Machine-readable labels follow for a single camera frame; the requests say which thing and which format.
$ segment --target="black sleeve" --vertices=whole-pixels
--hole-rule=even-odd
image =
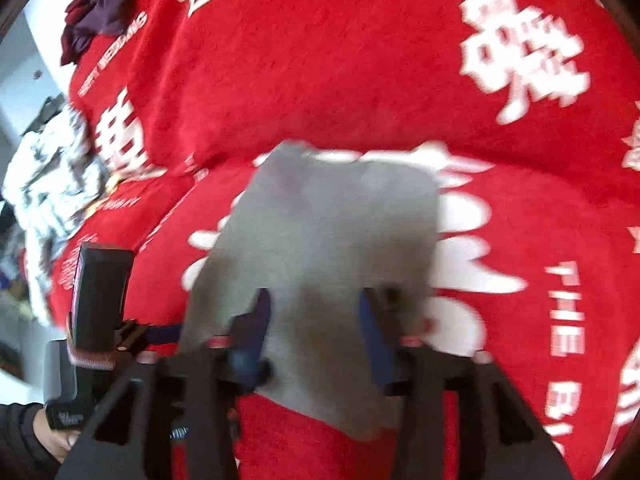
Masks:
[[[39,404],[0,405],[0,478],[53,480],[60,468],[33,433]]]

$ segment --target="clothing pile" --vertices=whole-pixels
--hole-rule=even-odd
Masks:
[[[2,195],[25,231],[31,306],[43,324],[50,323],[51,264],[82,225],[85,209],[104,192],[108,177],[92,154],[84,117],[69,106],[42,133],[25,134],[9,163]]]
[[[78,63],[97,34],[121,35],[132,9],[132,0],[73,0],[66,8],[60,65]]]

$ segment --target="red blanket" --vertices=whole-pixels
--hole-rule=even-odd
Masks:
[[[409,152],[441,140],[455,155],[440,150],[438,297],[424,339],[491,351],[574,476],[590,478],[640,405],[640,71],[606,10],[596,0],[137,6],[124,36],[95,39],[71,99],[112,168],[166,174],[123,185],[121,206],[70,243],[56,319],[74,251],[94,237],[138,251],[127,316],[182,320],[252,160],[283,139],[357,152],[334,159],[399,150],[399,163],[418,165],[437,148]],[[385,477],[388,437],[357,444],[259,397],[242,411],[243,478]]]

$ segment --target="person's hand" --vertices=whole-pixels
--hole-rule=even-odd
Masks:
[[[65,461],[71,448],[78,440],[79,431],[53,431],[47,423],[47,416],[44,409],[36,413],[33,419],[33,433],[42,447],[49,451],[49,454],[61,464]]]

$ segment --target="gray towel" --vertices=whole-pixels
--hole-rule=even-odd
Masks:
[[[398,284],[404,329],[417,329],[436,243],[436,183],[407,166],[313,155],[285,142],[254,176],[194,284],[180,350],[225,333],[267,287],[275,377],[259,393],[364,439],[395,425],[398,406],[371,383],[358,292]]]

